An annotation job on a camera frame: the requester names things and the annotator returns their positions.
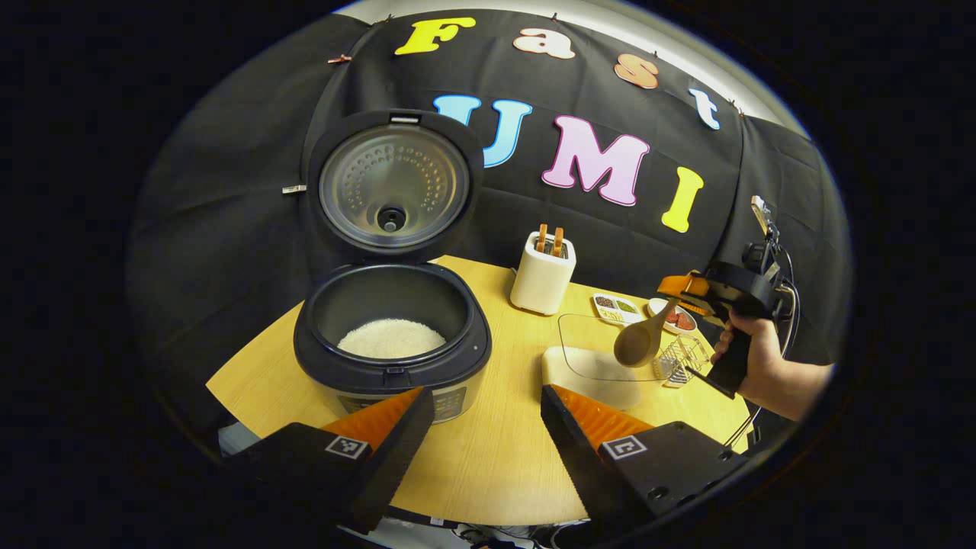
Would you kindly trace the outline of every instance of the wire rack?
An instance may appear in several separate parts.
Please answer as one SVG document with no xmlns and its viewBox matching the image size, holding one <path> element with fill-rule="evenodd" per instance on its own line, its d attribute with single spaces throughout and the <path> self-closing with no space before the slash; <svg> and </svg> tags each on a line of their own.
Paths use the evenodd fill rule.
<svg viewBox="0 0 976 549">
<path fill-rule="evenodd" d="M 708 352 L 698 338 L 678 334 L 659 355 L 651 366 L 654 376 L 666 379 L 665 387 L 681 387 L 688 383 L 690 376 L 685 368 L 702 371 L 702 365 L 709 362 Z"/>
</svg>

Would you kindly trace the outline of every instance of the black fabric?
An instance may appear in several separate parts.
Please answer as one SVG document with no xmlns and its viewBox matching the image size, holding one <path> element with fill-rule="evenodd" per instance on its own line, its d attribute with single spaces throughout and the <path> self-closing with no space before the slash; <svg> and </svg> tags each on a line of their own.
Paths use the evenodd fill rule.
<svg viewBox="0 0 976 549">
<path fill-rule="evenodd" d="M 789 359 L 827 364 L 840 357 L 850 316 L 854 262 L 846 212 L 834 177 L 808 139 L 767 120 L 744 117 L 736 204 L 716 258 L 741 261 L 762 239 L 750 208 L 754 194 L 773 212 L 790 252 L 800 294 L 800 320 Z M 781 267 L 788 271 L 786 261 Z"/>
<path fill-rule="evenodd" d="M 459 29 L 435 52 L 393 54 L 410 37 L 414 22 L 456 17 L 474 18 L 476 25 Z M 565 34 L 576 57 L 561 60 L 516 49 L 512 40 L 528 27 Z M 658 88 L 645 90 L 619 78 L 613 67 L 623 53 L 653 60 L 660 71 Z M 435 110 L 433 100 L 439 96 L 473 96 L 481 107 L 471 113 L 469 127 L 489 147 L 498 124 L 498 112 L 491 108 L 495 100 L 532 106 L 522 119 L 512 157 L 485 170 L 468 236 L 452 254 L 515 267 L 526 235 L 547 223 L 563 227 L 576 248 L 574 281 L 650 297 L 662 277 L 701 269 L 718 247 L 742 155 L 741 118 L 717 92 L 652 53 L 563 21 L 495 10 L 449 10 L 377 24 L 351 55 L 353 62 L 330 81 L 309 126 L 305 166 L 317 138 L 353 112 Z M 719 105 L 721 131 L 708 129 L 699 119 L 689 86 L 706 91 Z M 596 189 L 603 182 L 590 192 L 579 183 L 558 189 L 542 182 L 559 144 L 560 130 L 553 120 L 560 114 L 590 122 L 602 148 L 623 134 L 650 146 L 637 174 L 636 205 L 625 207 L 600 197 Z M 678 166 L 705 181 L 686 233 L 661 223 L 677 189 Z M 313 247 L 309 253 L 314 257 L 321 252 Z"/>
<path fill-rule="evenodd" d="M 393 54 L 413 22 L 449 17 L 477 24 L 460 28 L 435 52 Z M 514 48 L 518 30 L 527 27 L 565 34 L 576 57 Z M 326 64 L 342 53 L 353 60 Z M 658 88 L 617 77 L 613 66 L 623 53 L 653 61 Z M 719 131 L 699 119 L 689 87 L 717 105 Z M 662 277 L 701 270 L 716 254 L 738 262 L 745 244 L 760 237 L 749 208 L 759 193 L 773 205 L 803 297 L 793 358 L 834 359 L 849 296 L 849 246 L 839 196 L 808 140 L 739 116 L 717 92 L 650 52 L 563 21 L 492 10 L 372 26 L 329 16 L 254 58 L 202 100 L 160 152 L 142 190 L 127 266 L 135 328 L 157 383 L 194 429 L 226 418 L 207 380 L 347 263 L 314 237 L 305 196 L 281 193 L 303 180 L 318 137 L 358 111 L 434 111 L 433 100 L 448 94 L 481 100 L 469 126 L 484 147 L 495 139 L 495 100 L 533 108 L 512 157 L 485 170 L 468 235 L 453 255 L 515 267 L 526 235 L 547 223 L 564 228 L 575 245 L 574 281 L 652 297 Z M 541 180 L 559 144 L 553 120 L 560 114 L 590 122 L 601 148 L 623 134 L 650 146 L 633 207 L 599 196 L 605 179 L 590 192 L 579 182 L 558 189 Z M 685 233 L 661 222 L 678 166 L 705 182 Z M 717 329 L 700 324 L 714 341 Z"/>
<path fill-rule="evenodd" d="M 331 15 L 235 70 L 187 114 L 137 204 L 127 298 L 150 374 L 197 432 L 224 408 L 207 380 L 310 288 L 299 202 L 302 137 L 367 24 Z"/>
</svg>

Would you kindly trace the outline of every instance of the white wall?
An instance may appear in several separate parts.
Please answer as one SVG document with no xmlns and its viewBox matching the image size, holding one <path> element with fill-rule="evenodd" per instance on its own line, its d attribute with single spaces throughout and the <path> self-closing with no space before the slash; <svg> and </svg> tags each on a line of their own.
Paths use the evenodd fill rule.
<svg viewBox="0 0 976 549">
<path fill-rule="evenodd" d="M 558 18 L 623 40 L 677 66 L 745 114 L 776 122 L 807 136 L 790 110 L 744 67 L 693 34 L 650 12 L 616 0 L 361 0 L 336 13 L 366 22 L 437 10 L 489 9 Z"/>
</svg>

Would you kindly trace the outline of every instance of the wooden spoon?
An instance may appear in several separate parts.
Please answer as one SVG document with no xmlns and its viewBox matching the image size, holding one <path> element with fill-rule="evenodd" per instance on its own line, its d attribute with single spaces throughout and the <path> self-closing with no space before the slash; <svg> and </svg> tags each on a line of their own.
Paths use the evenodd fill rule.
<svg viewBox="0 0 976 549">
<path fill-rule="evenodd" d="M 665 327 L 665 319 L 678 301 L 676 297 L 672 297 L 653 317 L 624 328 L 613 344 L 613 356 L 617 362 L 636 368 L 656 356 L 661 348 L 661 330 Z"/>
</svg>

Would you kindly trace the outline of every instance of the white rice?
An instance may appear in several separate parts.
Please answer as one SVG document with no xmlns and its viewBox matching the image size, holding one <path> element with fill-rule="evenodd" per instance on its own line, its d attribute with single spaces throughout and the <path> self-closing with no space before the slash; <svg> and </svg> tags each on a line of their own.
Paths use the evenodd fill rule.
<svg viewBox="0 0 976 549">
<path fill-rule="evenodd" d="M 439 333 L 419 322 L 384 318 L 350 331 L 339 342 L 339 348 L 370 359 L 402 359 L 433 351 L 445 343 Z"/>
</svg>

